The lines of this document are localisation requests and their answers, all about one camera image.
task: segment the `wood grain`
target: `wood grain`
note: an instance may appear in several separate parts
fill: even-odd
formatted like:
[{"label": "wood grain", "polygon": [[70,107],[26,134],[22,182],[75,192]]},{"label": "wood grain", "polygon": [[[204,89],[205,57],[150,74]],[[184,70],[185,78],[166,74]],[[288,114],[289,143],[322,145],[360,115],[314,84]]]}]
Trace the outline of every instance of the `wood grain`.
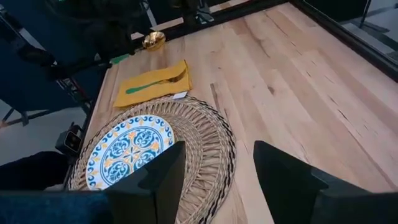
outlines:
[{"label": "wood grain", "polygon": [[397,83],[290,4],[114,65],[86,141],[121,112],[112,104],[124,79],[181,59],[192,74],[189,94],[227,118],[237,140],[236,174],[214,223],[272,223],[252,161],[255,140],[364,189],[398,189]]}]

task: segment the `white paper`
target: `white paper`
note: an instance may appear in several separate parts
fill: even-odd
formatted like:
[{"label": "white paper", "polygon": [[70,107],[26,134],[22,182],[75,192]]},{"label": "white paper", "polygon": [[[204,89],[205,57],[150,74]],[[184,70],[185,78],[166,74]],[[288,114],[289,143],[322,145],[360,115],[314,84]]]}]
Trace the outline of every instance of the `white paper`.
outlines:
[{"label": "white paper", "polygon": [[180,99],[180,98],[184,98],[187,95],[188,91],[184,91],[182,93],[176,93],[173,96],[173,99]]}]

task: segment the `green handle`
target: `green handle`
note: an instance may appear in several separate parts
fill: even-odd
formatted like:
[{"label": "green handle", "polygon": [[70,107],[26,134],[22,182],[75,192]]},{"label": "green handle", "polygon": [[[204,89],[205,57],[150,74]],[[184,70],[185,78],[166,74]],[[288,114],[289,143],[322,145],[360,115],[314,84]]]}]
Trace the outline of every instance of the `green handle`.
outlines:
[{"label": "green handle", "polygon": [[150,84],[143,85],[143,86],[140,86],[140,87],[130,88],[130,89],[126,90],[126,94],[135,93],[135,92],[137,92],[137,91],[140,91],[140,90],[143,90],[143,89],[145,89],[145,88],[147,88],[147,87],[150,87],[151,85],[158,84],[158,82],[160,82],[160,81],[156,81],[156,82],[154,82],[154,83],[150,83]]}]

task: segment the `decorative plate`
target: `decorative plate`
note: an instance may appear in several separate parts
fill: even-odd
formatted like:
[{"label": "decorative plate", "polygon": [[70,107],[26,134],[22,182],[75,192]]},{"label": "decorative plate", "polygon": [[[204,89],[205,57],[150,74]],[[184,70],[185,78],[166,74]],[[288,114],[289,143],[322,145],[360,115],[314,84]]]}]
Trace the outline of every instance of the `decorative plate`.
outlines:
[{"label": "decorative plate", "polygon": [[173,130],[163,118],[148,114],[129,118],[94,147],[87,162],[87,185],[91,190],[106,189],[173,144]]}]

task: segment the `fork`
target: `fork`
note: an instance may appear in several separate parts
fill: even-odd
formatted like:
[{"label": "fork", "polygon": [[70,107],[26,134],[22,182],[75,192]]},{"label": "fork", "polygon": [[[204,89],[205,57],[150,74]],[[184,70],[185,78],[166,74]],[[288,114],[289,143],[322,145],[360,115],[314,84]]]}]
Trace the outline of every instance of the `fork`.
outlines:
[{"label": "fork", "polygon": [[150,84],[146,84],[146,85],[143,85],[143,86],[139,86],[139,87],[130,88],[130,89],[126,90],[126,94],[135,93],[137,91],[143,90],[143,89],[145,89],[147,87],[150,87],[152,85],[155,85],[155,84],[178,82],[184,77],[185,71],[186,71],[186,69],[184,69],[182,71],[182,73],[177,75],[176,77],[168,78],[166,80],[159,80],[159,81],[156,81],[156,82],[153,82],[153,83],[150,83]]}]

